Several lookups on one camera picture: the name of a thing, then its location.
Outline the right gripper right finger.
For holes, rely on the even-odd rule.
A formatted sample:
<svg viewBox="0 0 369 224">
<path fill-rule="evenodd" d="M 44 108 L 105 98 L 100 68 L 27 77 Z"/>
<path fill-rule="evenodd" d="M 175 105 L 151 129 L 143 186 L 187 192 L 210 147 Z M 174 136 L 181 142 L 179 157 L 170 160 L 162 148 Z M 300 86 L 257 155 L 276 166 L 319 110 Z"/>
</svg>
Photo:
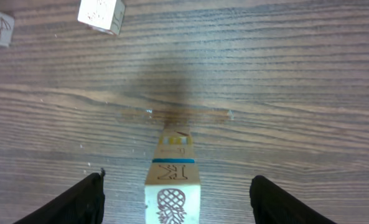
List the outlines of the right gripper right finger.
<svg viewBox="0 0 369 224">
<path fill-rule="evenodd" d="M 250 205 L 256 224 L 335 224 L 262 175 L 252 179 Z"/>
</svg>

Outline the wooden number two block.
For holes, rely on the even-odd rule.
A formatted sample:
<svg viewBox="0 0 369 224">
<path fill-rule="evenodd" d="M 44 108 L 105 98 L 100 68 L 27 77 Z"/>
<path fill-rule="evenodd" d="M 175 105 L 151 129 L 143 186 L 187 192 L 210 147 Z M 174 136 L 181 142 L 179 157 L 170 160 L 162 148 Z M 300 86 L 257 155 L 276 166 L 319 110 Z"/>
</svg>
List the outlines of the wooden number two block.
<svg viewBox="0 0 369 224">
<path fill-rule="evenodd" d="M 192 163 L 153 163 L 144 184 L 146 224 L 199 224 L 201 183 Z"/>
</svg>

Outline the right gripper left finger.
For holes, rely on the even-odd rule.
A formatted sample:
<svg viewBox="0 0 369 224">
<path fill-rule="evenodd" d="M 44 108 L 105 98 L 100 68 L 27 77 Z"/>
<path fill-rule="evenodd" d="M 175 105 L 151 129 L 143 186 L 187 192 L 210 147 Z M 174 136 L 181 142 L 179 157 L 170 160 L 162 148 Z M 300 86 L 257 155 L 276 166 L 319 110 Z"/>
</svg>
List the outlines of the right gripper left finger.
<svg viewBox="0 0 369 224">
<path fill-rule="evenodd" d="M 105 170 L 95 172 L 15 224 L 102 224 Z"/>
</svg>

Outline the green number four block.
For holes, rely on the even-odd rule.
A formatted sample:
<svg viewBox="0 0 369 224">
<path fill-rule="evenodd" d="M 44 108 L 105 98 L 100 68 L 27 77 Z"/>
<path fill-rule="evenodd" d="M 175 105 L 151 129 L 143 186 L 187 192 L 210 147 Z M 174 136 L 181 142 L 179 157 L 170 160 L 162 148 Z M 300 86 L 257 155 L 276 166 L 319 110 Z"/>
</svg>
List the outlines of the green number four block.
<svg viewBox="0 0 369 224">
<path fill-rule="evenodd" d="M 193 140 L 191 136 L 161 136 L 159 138 L 161 145 L 192 145 Z"/>
</svg>

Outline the blue top picture block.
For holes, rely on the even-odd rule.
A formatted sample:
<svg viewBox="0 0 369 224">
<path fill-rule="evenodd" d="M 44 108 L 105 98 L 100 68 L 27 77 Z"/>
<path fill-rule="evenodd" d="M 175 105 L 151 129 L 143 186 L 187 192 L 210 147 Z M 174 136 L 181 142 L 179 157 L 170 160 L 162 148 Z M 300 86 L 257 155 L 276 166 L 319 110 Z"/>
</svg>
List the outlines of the blue top picture block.
<svg viewBox="0 0 369 224">
<path fill-rule="evenodd" d="M 195 162 L 194 147 L 193 145 L 158 145 L 152 161 L 193 164 Z"/>
</svg>

